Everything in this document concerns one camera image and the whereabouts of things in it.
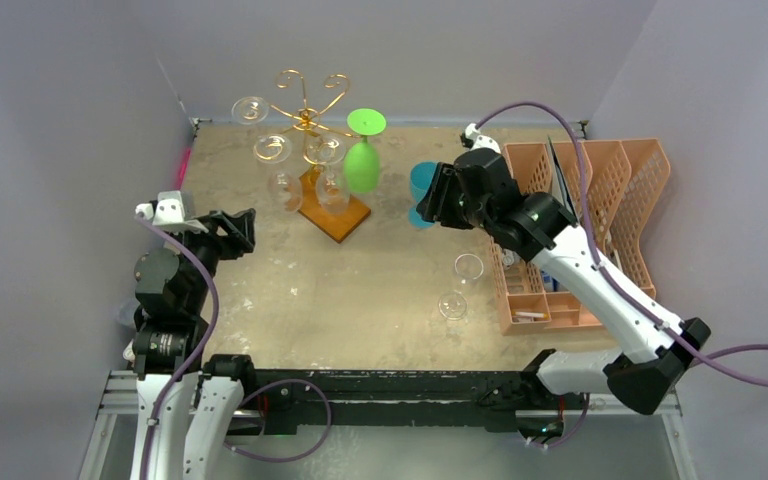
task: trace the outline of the wooden stand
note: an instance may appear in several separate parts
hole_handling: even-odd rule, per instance
[[[318,175],[318,172],[310,169],[299,178],[304,194],[299,213],[335,242],[343,243],[343,240],[366,220],[371,211],[363,202],[351,196],[349,197],[349,207],[341,215],[331,215],[326,212],[316,198],[315,185]]]

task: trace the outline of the purple cable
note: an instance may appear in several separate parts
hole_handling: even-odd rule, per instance
[[[596,240],[593,237],[593,223],[590,220],[590,212],[587,208],[587,182],[585,180],[585,163],[584,163],[584,154],[581,151],[581,144],[578,143],[578,141],[575,138],[575,134],[572,131],[572,127],[570,127],[569,123],[567,123],[566,120],[564,120],[561,115],[552,109],[551,107],[544,105],[539,102],[517,102],[512,103],[510,105],[504,106],[486,117],[482,118],[477,124],[476,128],[481,128],[487,121],[489,121],[491,118],[495,117],[496,115],[506,111],[510,110],[512,108],[516,107],[536,107],[540,110],[543,110],[547,112],[549,115],[552,115],[555,117],[555,119],[561,124],[562,127],[564,127],[564,130],[566,130],[567,135],[570,137],[570,141],[572,142],[573,146],[575,147],[575,156],[578,159],[578,171],[581,173],[581,178],[579,180],[579,192],[581,196],[581,218],[582,223],[584,225],[584,230],[587,233],[587,245],[590,249],[590,254],[593,256],[594,261],[599,259],[599,248],[596,246]],[[604,268],[604,266],[600,263],[599,272],[602,274],[602,277],[605,279],[606,282],[613,288],[625,301],[627,301],[631,306],[633,306],[637,311],[642,313],[646,318],[651,320],[655,325],[658,327],[664,326],[664,321],[658,318],[657,315],[649,311],[646,307],[644,307],[640,302],[634,299],[628,292],[622,289],[622,287],[617,284],[616,280],[611,276],[611,274]],[[675,342],[677,342],[679,345],[682,346],[685,350],[690,352],[691,355],[695,358],[695,361],[693,365],[696,365],[698,363],[704,363],[705,365],[708,365],[709,367],[713,368],[714,370],[717,370],[720,373],[726,374],[736,380],[740,380],[741,382],[749,383],[752,385],[758,385],[762,387],[768,387],[768,380],[758,377],[753,377],[750,375],[746,375],[743,373],[740,373],[736,370],[733,370],[731,368],[726,367],[725,365],[720,364],[719,362],[715,362],[715,358],[724,357],[726,355],[732,355],[735,353],[740,352],[751,352],[751,351],[768,351],[768,344],[762,343],[762,344],[751,344],[751,345],[739,345],[736,347],[727,348],[724,350],[719,350],[714,353],[711,353],[710,355],[705,355],[696,348],[693,347],[690,343],[687,342],[687,340],[683,339],[681,335],[676,333],[670,328],[664,328],[664,332],[667,333],[667,335],[670,336]]]
[[[293,455],[292,457],[285,457],[285,458],[276,458],[276,457],[266,457],[263,455],[258,455],[256,453],[247,452],[245,450],[239,449],[235,447],[234,445],[231,445],[229,443],[225,443],[225,448],[231,450],[234,453],[238,453],[240,455],[252,458],[254,460],[260,460],[261,462],[269,462],[269,463],[289,463],[289,462],[295,462],[296,460],[301,460],[302,458],[310,455],[311,453],[315,452],[319,449],[319,447],[322,446],[323,443],[325,443],[325,439],[328,438],[328,433],[331,431],[331,404],[328,403],[328,398],[325,397],[325,393],[316,385],[314,385],[311,382],[308,382],[307,380],[302,380],[299,378],[288,378],[286,380],[278,380],[277,382],[272,382],[269,385],[266,385],[265,387],[261,387],[254,391],[254,393],[250,394],[248,397],[244,398],[243,401],[240,403],[240,405],[245,405],[249,403],[250,401],[257,398],[258,395],[260,395],[263,392],[266,392],[267,390],[271,390],[272,388],[286,385],[288,383],[299,383],[305,386],[310,387],[314,392],[316,392],[317,395],[319,395],[320,398],[322,398],[322,401],[325,403],[325,431],[322,432],[322,436],[319,437],[319,440],[315,444],[313,444],[312,447],[305,450],[304,452]]]
[[[142,216],[138,216],[136,220],[140,222],[144,227],[154,232],[155,235],[171,243],[172,246],[177,248],[182,255],[187,257],[187,260],[192,262],[192,264],[204,278],[205,283],[207,283],[207,289],[210,291],[210,297],[213,299],[213,313],[210,315],[210,323],[207,325],[207,330],[204,332],[204,337],[202,337],[201,341],[198,343],[198,345],[196,345],[193,353],[191,353],[190,356],[184,360],[184,363],[181,364],[177,370],[175,370],[175,372],[172,374],[172,377],[169,378],[169,381],[166,382],[166,385],[163,386],[163,388],[160,390],[160,393],[157,395],[157,400],[154,402],[154,406],[151,409],[150,417],[152,419],[157,419],[158,414],[160,413],[160,406],[163,404],[163,400],[169,393],[169,389],[172,388],[172,385],[174,385],[175,382],[184,376],[184,372],[186,372],[187,369],[190,368],[190,366],[196,360],[196,358],[201,355],[201,353],[204,351],[205,345],[207,345],[207,341],[213,334],[213,330],[216,328],[216,320],[219,318],[219,291],[216,289],[216,284],[213,282],[213,277],[210,276],[210,272],[207,271],[207,268],[205,268],[205,266],[201,263],[201,261],[199,261],[193,252],[187,249],[187,247],[185,247],[181,242],[175,240],[175,238],[173,238],[168,233],[152,225],[151,222],[147,221]],[[146,428],[146,438],[145,443],[143,443],[143,455],[140,461],[140,480],[147,480],[148,478],[148,462],[149,458],[151,457],[151,444],[154,442],[155,426],[156,425],[149,424],[149,426]]]

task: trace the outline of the purple hose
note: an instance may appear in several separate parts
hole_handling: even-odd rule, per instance
[[[261,393],[271,390],[272,388],[278,387],[280,385],[286,385],[288,383],[299,383],[305,386],[310,387],[314,392],[316,392],[317,395],[319,395],[320,398],[322,398],[322,401],[325,403],[325,431],[322,432],[322,436],[319,437],[319,440],[315,444],[313,444],[312,447],[305,450],[304,452],[293,455],[292,457],[285,457],[285,458],[276,458],[276,457],[266,457],[263,455],[258,455],[256,453],[247,452],[245,450],[239,449],[229,443],[225,443],[225,447],[231,450],[234,453],[238,453],[240,455],[260,460],[261,462],[269,462],[269,463],[288,463],[288,462],[295,462],[296,460],[300,460],[311,453],[315,452],[319,447],[322,446],[323,443],[325,443],[325,439],[328,438],[328,433],[331,431],[331,404],[328,403],[328,398],[325,397],[325,393],[316,385],[314,385],[311,382],[308,382],[307,380],[302,380],[299,378],[288,378],[286,380],[278,380],[277,382],[272,382],[269,385],[266,385],[265,387],[261,387],[254,391],[254,393],[249,394],[248,397],[244,398],[243,401],[240,403],[240,405],[245,405],[249,403],[250,401],[257,398],[258,395]]]
[[[477,124],[477,128],[481,128],[482,125],[487,123],[488,120],[495,117],[496,115],[506,111],[510,110],[512,108],[516,107],[536,107],[539,108],[548,114],[555,117],[555,119],[561,124],[562,127],[564,127],[564,130],[566,130],[567,135],[570,137],[570,141],[572,141],[573,146],[575,147],[575,156],[578,159],[578,171],[581,172],[581,178],[579,181],[579,192],[581,196],[581,217],[582,217],[582,223],[584,224],[584,230],[587,233],[587,245],[590,249],[590,254],[593,256],[594,262],[599,258],[599,248],[596,246],[596,240],[593,237],[593,223],[590,220],[590,212],[587,208],[587,183],[585,181],[585,164],[584,164],[584,154],[581,151],[581,144],[578,143],[578,141],[575,138],[575,134],[572,131],[572,127],[570,127],[569,123],[567,123],[566,120],[561,117],[561,115],[550,108],[547,105],[544,105],[542,103],[538,102],[517,102],[510,105],[507,105],[505,107],[502,107],[486,117],[482,118]],[[599,272],[602,274],[602,277],[605,278],[605,281],[608,282],[608,284],[613,288],[625,301],[627,301],[631,306],[633,306],[635,309],[637,309],[640,313],[642,313],[646,318],[651,320],[655,325],[662,327],[664,326],[664,321],[658,318],[657,315],[649,311],[646,307],[644,307],[640,302],[634,299],[628,292],[622,289],[617,282],[614,280],[614,278],[611,276],[611,274],[607,271],[607,269],[604,268],[600,264],[599,266]],[[710,355],[705,355],[701,353],[699,350],[693,347],[690,343],[687,342],[687,340],[683,339],[681,335],[674,332],[672,329],[665,328],[664,331],[667,333],[667,335],[670,336],[675,342],[677,342],[679,345],[682,346],[685,350],[690,352],[691,355],[695,358],[694,364],[696,365],[698,363],[704,363],[705,365],[708,365],[709,367],[717,370],[720,373],[724,373],[736,380],[740,380],[741,382],[750,383],[752,385],[759,385],[762,387],[768,387],[768,380],[758,377],[753,377],[750,375],[745,375],[743,373],[740,373],[736,370],[733,370],[731,368],[728,368],[724,365],[722,365],[719,362],[715,362],[715,358],[724,357],[726,355],[731,355],[734,353],[740,353],[740,352],[750,352],[750,351],[768,351],[768,344],[752,344],[752,345],[739,345],[736,347],[727,348],[724,350],[719,350],[717,352],[711,353]]]
[[[201,341],[198,343],[198,345],[196,345],[193,353],[191,353],[190,356],[184,360],[184,363],[178,367],[178,370],[175,370],[175,372],[172,374],[172,377],[169,378],[169,381],[166,382],[166,385],[163,386],[163,388],[160,390],[160,393],[157,395],[157,400],[154,402],[154,406],[151,409],[150,417],[157,419],[158,414],[160,413],[160,407],[163,405],[163,400],[169,393],[169,389],[172,388],[172,385],[174,385],[175,382],[184,376],[184,372],[186,372],[187,369],[190,368],[190,366],[196,360],[196,358],[201,355],[201,353],[204,351],[205,345],[207,345],[207,341],[213,334],[213,330],[216,328],[216,320],[219,318],[219,291],[216,290],[216,284],[213,282],[213,277],[210,276],[210,272],[207,271],[207,268],[205,268],[205,266],[199,261],[193,252],[187,249],[187,247],[185,247],[181,242],[175,240],[175,238],[173,238],[168,233],[152,225],[151,222],[147,221],[142,216],[138,216],[136,220],[140,222],[144,227],[154,232],[155,235],[171,243],[172,246],[177,248],[182,255],[187,257],[187,260],[195,265],[196,269],[204,278],[205,283],[207,283],[207,289],[210,291],[210,297],[213,299],[213,312],[210,315],[210,323],[207,325],[207,330],[204,332],[204,337],[202,337]],[[151,444],[154,442],[154,428],[155,425],[149,425],[146,428],[146,438],[145,443],[143,443],[143,455],[140,461],[140,480],[147,480],[148,462],[149,458],[151,457]]]

